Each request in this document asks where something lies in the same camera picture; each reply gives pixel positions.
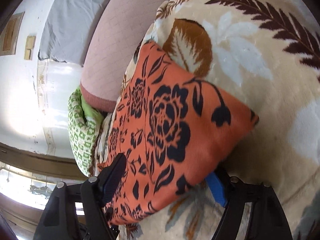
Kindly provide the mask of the orange black floral garment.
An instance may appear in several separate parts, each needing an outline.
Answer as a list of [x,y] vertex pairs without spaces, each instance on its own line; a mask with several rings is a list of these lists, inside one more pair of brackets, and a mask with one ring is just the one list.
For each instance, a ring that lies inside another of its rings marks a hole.
[[108,206],[109,222],[131,224],[165,208],[213,172],[258,116],[221,88],[145,43],[114,110],[108,156],[127,166]]

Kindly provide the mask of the brown wooden stained glass door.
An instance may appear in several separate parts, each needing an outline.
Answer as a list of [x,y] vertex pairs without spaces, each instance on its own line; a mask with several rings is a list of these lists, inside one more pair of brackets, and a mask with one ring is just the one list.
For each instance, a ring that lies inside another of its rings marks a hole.
[[58,182],[85,180],[74,159],[33,153],[1,144],[1,215],[18,239],[32,239]]

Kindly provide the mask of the green white patterned pillow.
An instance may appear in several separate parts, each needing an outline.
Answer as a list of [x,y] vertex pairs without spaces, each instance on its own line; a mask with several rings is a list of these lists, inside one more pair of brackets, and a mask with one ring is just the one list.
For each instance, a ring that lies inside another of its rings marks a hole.
[[68,99],[68,134],[74,159],[83,175],[93,174],[94,149],[103,115],[90,106],[78,87]]

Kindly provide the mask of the beige leaf pattern fleece blanket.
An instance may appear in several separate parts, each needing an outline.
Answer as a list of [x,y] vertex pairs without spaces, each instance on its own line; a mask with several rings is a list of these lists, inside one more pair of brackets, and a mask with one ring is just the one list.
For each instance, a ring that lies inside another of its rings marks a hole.
[[319,24],[302,0],[168,0],[146,32],[259,115],[227,159],[269,182],[294,239],[319,239]]

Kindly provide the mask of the grey bed sheet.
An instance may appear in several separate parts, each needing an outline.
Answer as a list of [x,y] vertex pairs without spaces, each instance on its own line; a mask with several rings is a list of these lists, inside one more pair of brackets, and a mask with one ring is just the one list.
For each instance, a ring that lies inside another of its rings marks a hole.
[[97,24],[110,0],[54,0],[38,59],[83,65]]

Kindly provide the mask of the pink quilted mattress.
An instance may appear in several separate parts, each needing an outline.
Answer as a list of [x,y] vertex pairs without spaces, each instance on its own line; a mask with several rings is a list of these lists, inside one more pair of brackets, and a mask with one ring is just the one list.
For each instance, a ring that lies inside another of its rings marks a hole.
[[156,11],[167,0],[110,0],[91,39],[80,90],[95,109],[112,112],[125,70]]

